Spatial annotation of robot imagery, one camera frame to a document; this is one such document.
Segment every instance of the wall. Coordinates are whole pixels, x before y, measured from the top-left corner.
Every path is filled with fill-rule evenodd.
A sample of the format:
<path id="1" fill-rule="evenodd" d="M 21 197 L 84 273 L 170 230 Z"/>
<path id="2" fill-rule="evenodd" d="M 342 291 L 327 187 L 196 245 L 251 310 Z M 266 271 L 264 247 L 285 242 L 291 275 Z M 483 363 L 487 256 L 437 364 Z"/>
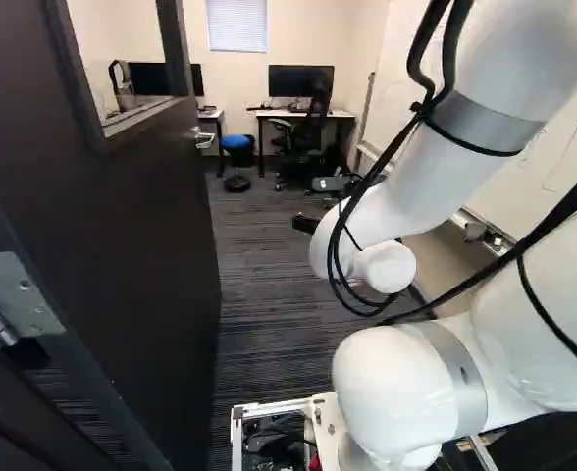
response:
<path id="1" fill-rule="evenodd" d="M 190 62 L 202 65 L 206 96 L 200 103 L 225 110 L 224 132 L 257 135 L 255 117 L 245 107 L 268 101 L 267 66 L 312 64 L 335 66 L 332 106 L 345 108 L 352 67 L 349 51 L 362 3 L 268 0 L 268 49 L 262 54 L 210 51 L 206 1 L 184 0 Z"/>
<path id="2" fill-rule="evenodd" d="M 350 168 L 353 168 L 354 147 L 363 121 L 368 77 L 378 66 L 390 2 L 391 0 L 364 0 L 360 2 L 361 6 L 354 20 L 349 56 L 351 67 L 347 79 L 348 92 L 343 107 L 358 117 L 347 159 Z"/>
<path id="3" fill-rule="evenodd" d="M 67 0 L 92 98 L 103 120 L 119 109 L 108 66 L 115 59 L 164 62 L 155 0 Z"/>

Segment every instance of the computer monitor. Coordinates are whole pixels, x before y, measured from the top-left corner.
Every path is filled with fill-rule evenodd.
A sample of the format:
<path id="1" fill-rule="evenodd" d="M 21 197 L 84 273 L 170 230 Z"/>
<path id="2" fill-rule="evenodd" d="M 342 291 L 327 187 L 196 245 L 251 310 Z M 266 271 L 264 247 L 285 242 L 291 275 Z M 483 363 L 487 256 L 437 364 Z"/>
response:
<path id="1" fill-rule="evenodd" d="M 164 62 L 128 62 L 136 95 L 172 95 Z"/>
<path id="2" fill-rule="evenodd" d="M 192 88 L 194 96 L 203 96 L 203 75 L 201 74 L 201 64 L 190 64 L 192 71 Z"/>
<path id="3" fill-rule="evenodd" d="M 269 96 L 313 96 L 317 79 L 324 75 L 332 90 L 334 66 L 269 66 Z"/>

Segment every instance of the door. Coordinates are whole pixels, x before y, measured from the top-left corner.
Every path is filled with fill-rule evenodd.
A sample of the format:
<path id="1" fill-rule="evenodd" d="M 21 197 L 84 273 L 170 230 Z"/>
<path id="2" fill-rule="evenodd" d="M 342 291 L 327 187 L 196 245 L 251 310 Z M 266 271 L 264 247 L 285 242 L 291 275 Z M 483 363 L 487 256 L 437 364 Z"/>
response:
<path id="1" fill-rule="evenodd" d="M 18 257 L 28 277 L 18 288 L 42 296 L 19 321 L 53 315 L 18 334 L 61 365 L 150 469 L 196 470 L 209 441 L 221 292 L 189 131 L 183 13 L 177 0 L 154 7 L 174 96 L 106 129 L 112 116 L 93 100 L 67 3 L 0 0 L 0 256 Z M 129 26 L 123 13 L 110 30 Z"/>

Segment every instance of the robotic arm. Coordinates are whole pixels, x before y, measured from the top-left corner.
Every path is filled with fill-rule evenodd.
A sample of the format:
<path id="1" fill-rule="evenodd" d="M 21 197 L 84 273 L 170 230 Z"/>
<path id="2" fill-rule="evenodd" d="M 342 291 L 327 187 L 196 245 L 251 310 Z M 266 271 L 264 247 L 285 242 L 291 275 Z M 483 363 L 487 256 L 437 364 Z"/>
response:
<path id="1" fill-rule="evenodd" d="M 420 124 L 339 238 L 341 271 L 380 292 L 415 274 L 412 252 L 394 240 L 445 221 L 577 91 L 577 0 L 485 0 L 473 15 L 460 78 L 434 126 Z M 311 241 L 322 278 L 339 213 Z M 342 342 L 333 383 L 349 432 L 343 471 L 426 469 L 443 442 L 577 411 L 575 234 L 577 215 L 487 282 L 469 313 Z"/>

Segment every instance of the metal frame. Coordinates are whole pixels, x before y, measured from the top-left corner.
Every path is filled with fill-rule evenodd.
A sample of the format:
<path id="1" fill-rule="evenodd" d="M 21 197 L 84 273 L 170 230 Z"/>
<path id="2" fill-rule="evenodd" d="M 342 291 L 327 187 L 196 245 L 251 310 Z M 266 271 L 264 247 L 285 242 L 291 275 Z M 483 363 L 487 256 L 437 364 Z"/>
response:
<path id="1" fill-rule="evenodd" d="M 235 405 L 230 416 L 230 442 L 232 443 L 232 471 L 242 471 L 242 423 L 247 419 L 260 419 L 271 415 L 299 412 L 312 423 L 317 451 L 323 471 L 341 471 L 338 450 L 347 431 L 337 394 L 326 392 L 303 399 Z M 466 437 L 484 471 L 498 471 L 478 435 Z"/>

